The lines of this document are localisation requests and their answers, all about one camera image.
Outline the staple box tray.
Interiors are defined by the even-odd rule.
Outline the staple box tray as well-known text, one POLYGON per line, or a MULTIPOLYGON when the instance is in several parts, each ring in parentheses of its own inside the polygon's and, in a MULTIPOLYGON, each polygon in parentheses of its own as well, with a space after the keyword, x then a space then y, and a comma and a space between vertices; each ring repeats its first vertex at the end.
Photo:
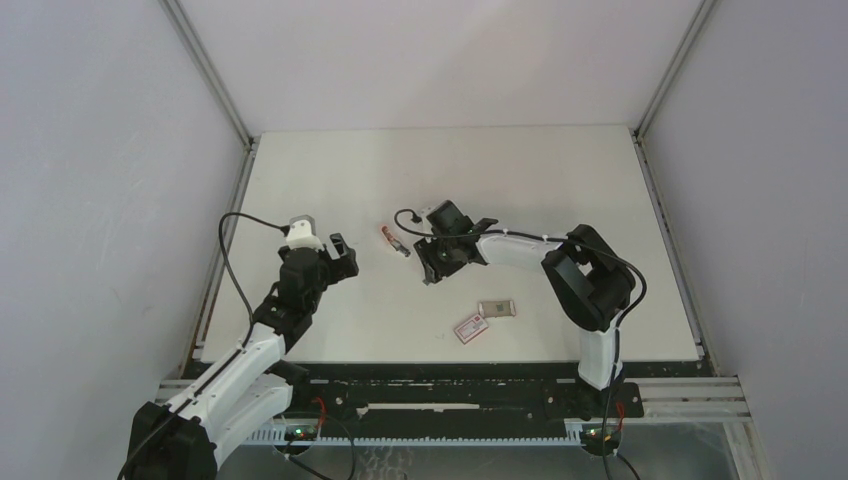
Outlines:
POLYGON ((515 317, 517 310, 512 300, 488 300, 478 303, 478 314, 486 319, 515 317))

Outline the red white staple box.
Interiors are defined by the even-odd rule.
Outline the red white staple box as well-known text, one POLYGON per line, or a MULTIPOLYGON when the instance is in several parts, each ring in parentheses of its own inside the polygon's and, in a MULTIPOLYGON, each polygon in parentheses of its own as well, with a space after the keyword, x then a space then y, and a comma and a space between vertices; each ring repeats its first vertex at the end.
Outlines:
POLYGON ((483 332, 490 327, 488 321, 479 313, 471 315, 467 319, 460 322, 453 329, 456 338, 466 345, 479 337, 483 332))

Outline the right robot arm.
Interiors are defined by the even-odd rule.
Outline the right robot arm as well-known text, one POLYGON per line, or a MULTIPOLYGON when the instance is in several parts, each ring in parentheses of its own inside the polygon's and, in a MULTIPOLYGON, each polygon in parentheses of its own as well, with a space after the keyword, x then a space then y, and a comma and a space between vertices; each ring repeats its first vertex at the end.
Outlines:
POLYGON ((414 243, 424 283, 436 284, 471 264, 541 273, 568 320, 580 330, 579 406, 605 415, 623 377, 620 327, 645 299, 647 280, 619 257, 593 227, 580 224, 563 238, 474 225, 462 234, 422 234, 414 243))

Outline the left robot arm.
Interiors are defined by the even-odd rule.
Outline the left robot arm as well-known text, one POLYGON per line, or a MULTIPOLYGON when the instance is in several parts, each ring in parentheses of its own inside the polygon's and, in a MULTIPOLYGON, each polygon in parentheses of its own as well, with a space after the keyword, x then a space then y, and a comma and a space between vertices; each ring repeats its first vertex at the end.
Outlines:
POLYGON ((310 409, 311 388, 272 369, 311 327, 327 288, 359 273, 343 236, 329 239, 288 232, 279 279, 254 312, 247 337, 180 393, 136 412, 119 478, 213 479, 263 423, 310 409))

